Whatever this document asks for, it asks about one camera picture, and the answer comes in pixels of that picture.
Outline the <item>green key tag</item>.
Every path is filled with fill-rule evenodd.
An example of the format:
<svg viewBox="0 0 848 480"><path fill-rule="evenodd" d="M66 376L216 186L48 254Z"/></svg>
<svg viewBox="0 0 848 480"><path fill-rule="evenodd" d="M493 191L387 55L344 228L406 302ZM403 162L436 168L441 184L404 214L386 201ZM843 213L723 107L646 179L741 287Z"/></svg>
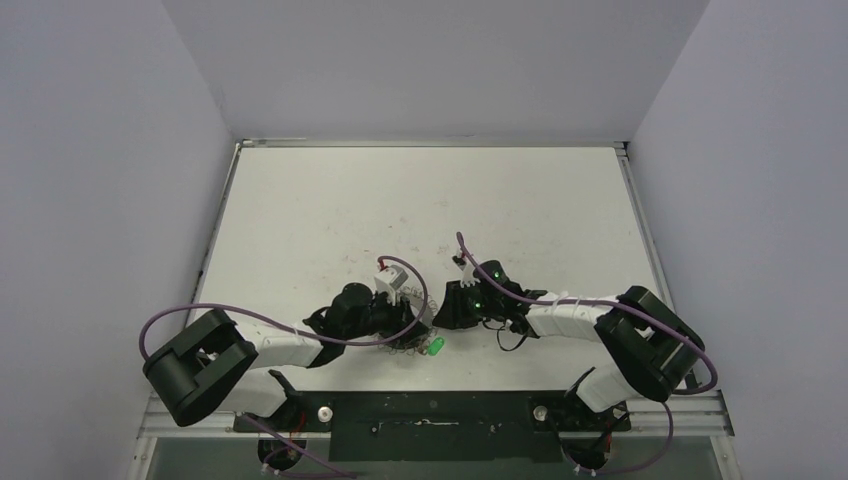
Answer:
<svg viewBox="0 0 848 480"><path fill-rule="evenodd" d="M427 354L429 356L437 355L441 351L441 349L444 347L444 345L445 345L445 339L443 337L434 338L430 342L430 344L427 348Z"/></svg>

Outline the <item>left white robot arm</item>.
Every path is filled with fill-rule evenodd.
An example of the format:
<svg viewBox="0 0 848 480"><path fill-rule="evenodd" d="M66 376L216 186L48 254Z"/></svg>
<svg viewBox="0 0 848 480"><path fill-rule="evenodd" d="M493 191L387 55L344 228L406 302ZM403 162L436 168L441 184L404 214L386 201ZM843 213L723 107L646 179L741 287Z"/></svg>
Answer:
<svg viewBox="0 0 848 480"><path fill-rule="evenodd" d="M154 352L142 366L174 422L194 425L217 411L259 416L282 431L297 420L293 388L283 366L323 367L353 347L415 349L430 334L427 298L415 301L395 287L376 291L350 283L302 327L240 307L202 305L202 315Z"/></svg>

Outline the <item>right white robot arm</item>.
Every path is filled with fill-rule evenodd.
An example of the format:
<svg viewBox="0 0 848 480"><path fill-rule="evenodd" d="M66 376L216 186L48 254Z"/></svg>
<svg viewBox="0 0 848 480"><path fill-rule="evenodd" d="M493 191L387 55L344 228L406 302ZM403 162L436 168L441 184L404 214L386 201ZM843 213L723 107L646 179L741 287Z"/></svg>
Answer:
<svg viewBox="0 0 848 480"><path fill-rule="evenodd" d="M590 368L569 389L565 414L577 428L593 427L627 400L667 401L706 352L694 330L644 286L582 299L524 289L497 260L455 262L463 277L447 283L434 326L461 330L494 321L522 341L563 337L605 347L610 363Z"/></svg>

